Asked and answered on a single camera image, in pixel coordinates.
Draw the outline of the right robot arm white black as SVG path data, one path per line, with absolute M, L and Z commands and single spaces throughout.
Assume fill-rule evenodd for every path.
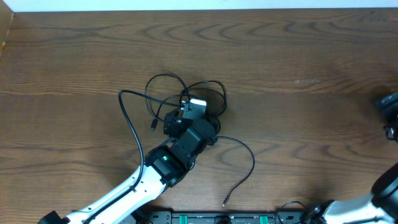
M 397 91 L 377 101 L 376 108 L 386 121 L 386 139 L 397 143 Z M 306 223 L 397 223 L 397 162 L 375 181 L 370 193 L 320 204 L 308 214 Z

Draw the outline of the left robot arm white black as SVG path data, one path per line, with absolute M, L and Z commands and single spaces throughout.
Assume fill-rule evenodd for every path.
M 217 141 L 218 122 L 192 111 L 165 115 L 162 144 L 149 151 L 143 165 L 91 205 L 60 217 L 52 211 L 43 223 L 119 223 L 165 190 L 179 183 L 193 169 L 197 156 Z

